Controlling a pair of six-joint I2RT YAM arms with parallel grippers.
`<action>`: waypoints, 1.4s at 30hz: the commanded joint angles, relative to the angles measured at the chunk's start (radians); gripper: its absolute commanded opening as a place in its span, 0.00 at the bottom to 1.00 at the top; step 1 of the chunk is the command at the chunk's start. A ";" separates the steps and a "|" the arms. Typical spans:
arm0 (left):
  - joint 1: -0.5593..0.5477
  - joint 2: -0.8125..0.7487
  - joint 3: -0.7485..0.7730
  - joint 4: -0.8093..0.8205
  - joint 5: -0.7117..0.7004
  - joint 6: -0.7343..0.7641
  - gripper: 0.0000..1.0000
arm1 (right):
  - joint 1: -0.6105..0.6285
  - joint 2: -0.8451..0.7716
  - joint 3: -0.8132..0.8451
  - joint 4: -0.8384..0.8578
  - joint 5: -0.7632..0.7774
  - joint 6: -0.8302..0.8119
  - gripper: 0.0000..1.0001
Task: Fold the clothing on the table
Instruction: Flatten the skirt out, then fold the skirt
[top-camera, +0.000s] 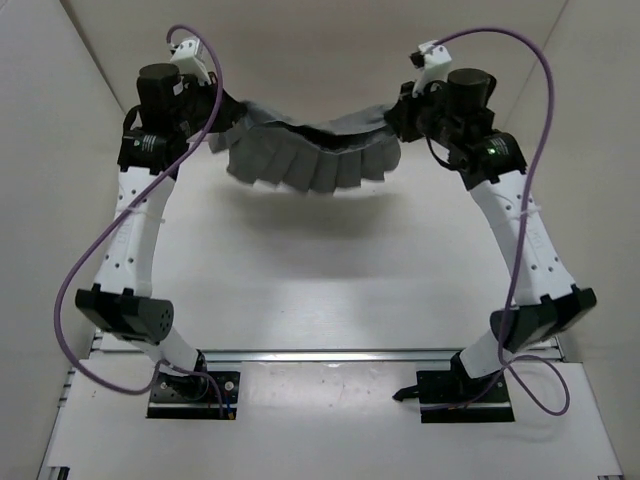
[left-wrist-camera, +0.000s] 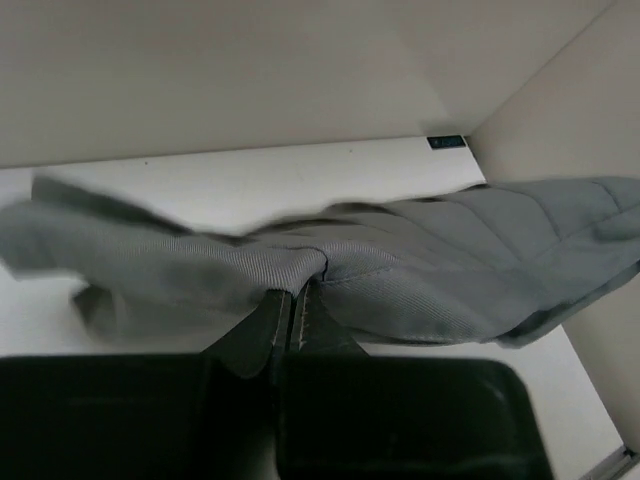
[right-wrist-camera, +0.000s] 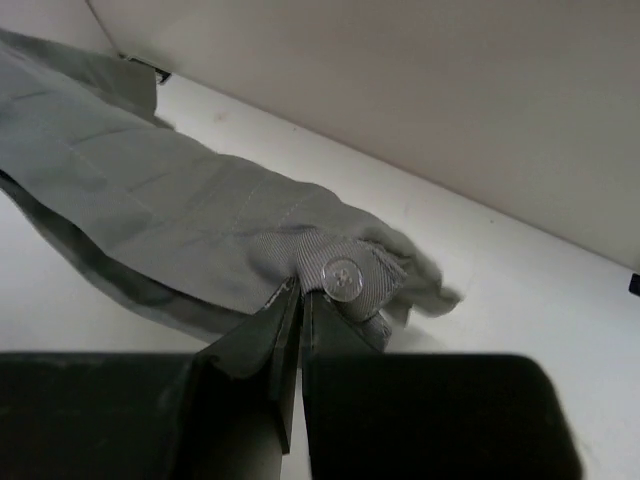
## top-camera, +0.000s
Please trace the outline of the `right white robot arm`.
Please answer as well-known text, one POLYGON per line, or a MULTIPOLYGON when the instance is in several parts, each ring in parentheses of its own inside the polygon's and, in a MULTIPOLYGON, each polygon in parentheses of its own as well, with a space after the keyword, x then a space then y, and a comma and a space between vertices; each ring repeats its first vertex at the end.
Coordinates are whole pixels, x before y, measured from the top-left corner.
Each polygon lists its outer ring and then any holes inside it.
POLYGON ((460 175, 511 275, 505 305, 492 313, 489 331, 451 360, 449 391, 465 401, 518 352, 568 330, 597 303, 552 244, 527 183, 532 165, 515 137, 493 125, 488 100, 495 86, 492 75, 473 68, 422 88, 406 82, 385 115, 401 141, 423 138, 447 150, 441 166, 460 175))

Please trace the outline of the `grey pleated skirt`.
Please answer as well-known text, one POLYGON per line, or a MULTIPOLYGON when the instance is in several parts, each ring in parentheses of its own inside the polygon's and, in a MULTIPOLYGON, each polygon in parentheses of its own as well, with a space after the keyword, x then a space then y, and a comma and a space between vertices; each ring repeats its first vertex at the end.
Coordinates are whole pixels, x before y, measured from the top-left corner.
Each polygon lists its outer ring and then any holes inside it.
POLYGON ((234 145, 213 145, 213 153, 229 155, 227 172, 236 180, 284 184, 298 192, 333 194, 361 186, 364 180, 382 182, 401 158, 400 142, 378 104, 316 124, 306 124, 265 105, 242 101, 250 122, 247 134, 234 145))

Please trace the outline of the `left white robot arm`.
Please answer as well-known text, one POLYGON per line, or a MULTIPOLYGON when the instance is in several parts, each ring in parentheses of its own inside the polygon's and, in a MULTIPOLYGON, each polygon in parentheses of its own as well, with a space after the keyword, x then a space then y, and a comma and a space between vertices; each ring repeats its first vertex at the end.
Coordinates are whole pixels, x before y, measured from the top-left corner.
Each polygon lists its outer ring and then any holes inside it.
POLYGON ((173 304, 153 295, 154 254, 176 161, 193 135, 229 127, 241 106, 214 73, 184 73, 169 63, 143 67, 136 87, 139 103, 125 116, 117 160, 118 224, 92 286, 77 291, 75 304, 99 329, 163 362, 165 371, 176 367, 176 388, 197 398, 208 389, 209 373, 174 328, 173 304))

